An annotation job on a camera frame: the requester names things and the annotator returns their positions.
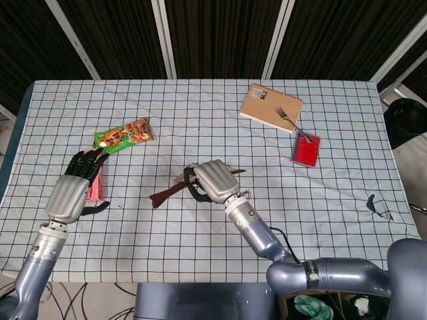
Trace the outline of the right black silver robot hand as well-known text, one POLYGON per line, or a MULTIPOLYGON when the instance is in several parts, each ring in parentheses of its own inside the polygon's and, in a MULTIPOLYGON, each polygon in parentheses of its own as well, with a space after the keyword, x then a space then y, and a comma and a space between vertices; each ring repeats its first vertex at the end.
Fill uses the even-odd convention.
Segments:
POLYGON ((191 196, 200 203, 224 204, 240 191, 238 180, 219 159, 186 167, 183 178, 191 196))

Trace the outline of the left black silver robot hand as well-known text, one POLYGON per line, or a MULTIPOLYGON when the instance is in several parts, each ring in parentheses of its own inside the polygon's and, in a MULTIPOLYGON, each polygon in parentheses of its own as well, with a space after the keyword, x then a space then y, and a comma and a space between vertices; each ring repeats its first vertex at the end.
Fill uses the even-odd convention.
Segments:
POLYGON ((104 162, 108 159, 102 147, 80 151, 75 154, 64 174, 60 175, 45 208, 51 220, 62 224, 72 224, 81 216, 93 215, 107 209, 109 201, 102 197, 98 206, 87 207, 89 194, 101 189, 99 178, 104 162))

